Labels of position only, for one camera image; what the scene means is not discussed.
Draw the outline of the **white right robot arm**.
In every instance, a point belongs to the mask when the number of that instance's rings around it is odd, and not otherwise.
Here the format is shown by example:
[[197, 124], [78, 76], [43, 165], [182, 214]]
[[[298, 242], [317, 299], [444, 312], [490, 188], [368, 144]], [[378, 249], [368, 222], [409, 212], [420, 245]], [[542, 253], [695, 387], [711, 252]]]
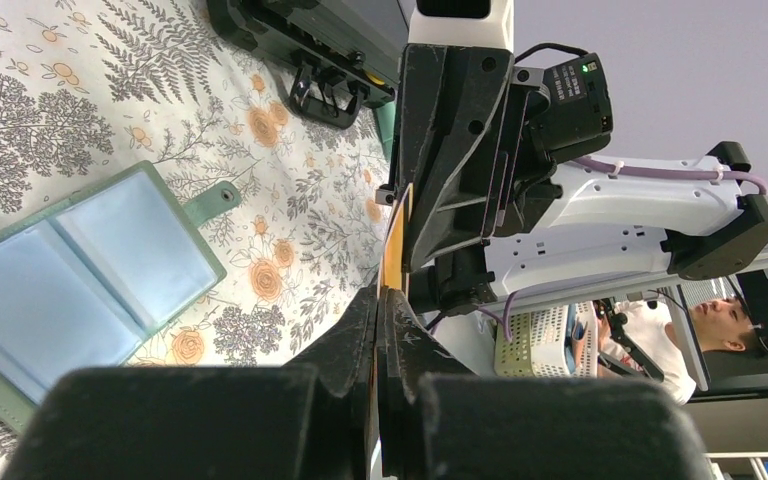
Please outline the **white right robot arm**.
[[580, 279], [726, 277], [768, 245], [768, 193], [736, 142], [695, 160], [607, 157], [603, 64], [540, 69], [490, 47], [410, 44], [401, 58], [386, 288], [461, 315]]

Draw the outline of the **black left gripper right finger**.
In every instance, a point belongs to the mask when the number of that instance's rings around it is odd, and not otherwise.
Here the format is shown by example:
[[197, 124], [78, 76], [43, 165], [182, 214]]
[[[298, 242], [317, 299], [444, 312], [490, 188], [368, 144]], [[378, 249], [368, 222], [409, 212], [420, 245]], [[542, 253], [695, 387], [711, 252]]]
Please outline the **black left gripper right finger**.
[[479, 376], [418, 322], [378, 305], [381, 465], [397, 479], [708, 479], [691, 418], [624, 378]]

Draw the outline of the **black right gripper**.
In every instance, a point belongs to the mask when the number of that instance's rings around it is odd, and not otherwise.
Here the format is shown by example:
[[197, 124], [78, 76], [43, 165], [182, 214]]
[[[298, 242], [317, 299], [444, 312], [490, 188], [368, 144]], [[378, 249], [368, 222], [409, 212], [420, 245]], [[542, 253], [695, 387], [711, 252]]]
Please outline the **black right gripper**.
[[400, 64], [390, 174], [377, 202], [393, 206], [414, 186], [404, 266], [414, 272], [489, 234], [496, 151], [508, 155], [495, 237], [529, 233], [564, 188], [558, 167], [610, 142], [605, 69], [586, 52], [547, 69], [517, 67], [506, 50], [406, 46]]

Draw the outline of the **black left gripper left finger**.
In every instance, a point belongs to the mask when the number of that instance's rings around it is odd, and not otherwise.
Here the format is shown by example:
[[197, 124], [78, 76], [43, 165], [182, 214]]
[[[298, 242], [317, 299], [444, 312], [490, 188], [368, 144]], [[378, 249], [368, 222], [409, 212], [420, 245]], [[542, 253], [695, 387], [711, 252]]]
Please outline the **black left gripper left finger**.
[[371, 331], [365, 287], [279, 367], [76, 370], [49, 392], [6, 479], [366, 479]]

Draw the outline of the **green card holder wallet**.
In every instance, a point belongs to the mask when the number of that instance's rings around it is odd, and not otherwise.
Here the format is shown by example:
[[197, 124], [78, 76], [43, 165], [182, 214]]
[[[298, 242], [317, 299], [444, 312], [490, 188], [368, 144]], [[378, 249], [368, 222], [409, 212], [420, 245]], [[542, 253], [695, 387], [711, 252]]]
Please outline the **green card holder wallet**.
[[221, 282], [200, 228], [241, 199], [180, 202], [142, 161], [0, 230], [0, 420], [23, 431], [61, 377], [124, 363]]

